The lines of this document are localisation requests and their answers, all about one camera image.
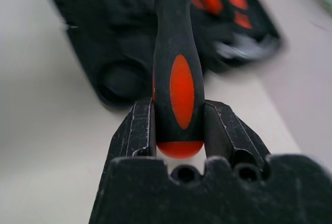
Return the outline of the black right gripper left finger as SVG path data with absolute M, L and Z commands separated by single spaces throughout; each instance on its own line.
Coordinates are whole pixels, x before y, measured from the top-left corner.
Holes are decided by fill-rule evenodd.
M 154 106 L 151 98 L 135 102 L 111 139 L 107 160 L 118 157 L 155 157 L 154 130 Z

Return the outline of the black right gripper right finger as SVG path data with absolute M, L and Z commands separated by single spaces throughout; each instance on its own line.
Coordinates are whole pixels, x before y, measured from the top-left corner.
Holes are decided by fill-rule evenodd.
M 271 176 L 266 157 L 270 151 L 231 107 L 206 100 L 204 106 L 204 147 L 207 160 L 203 177 L 210 177 L 210 162 L 221 160 L 244 180 L 268 180 Z

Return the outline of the black orange handled screwdriver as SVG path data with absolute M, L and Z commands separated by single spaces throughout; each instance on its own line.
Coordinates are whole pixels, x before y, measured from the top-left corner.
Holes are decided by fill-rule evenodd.
M 174 159 L 193 157 L 203 146 L 204 84 L 190 5 L 191 0 L 154 0 L 156 142 L 164 155 Z

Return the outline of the black plastic tool case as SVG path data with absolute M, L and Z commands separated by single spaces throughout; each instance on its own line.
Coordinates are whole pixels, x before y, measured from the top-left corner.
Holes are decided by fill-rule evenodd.
M 265 28 L 261 61 L 275 55 L 282 37 L 260 0 L 248 0 Z M 128 107 L 151 95 L 157 16 L 153 0 L 54 0 L 70 43 L 96 95 L 110 107 Z M 213 15 L 191 3 L 191 25 L 203 71 L 222 73 L 251 60 L 226 59 L 215 48 L 230 22 L 229 3 Z

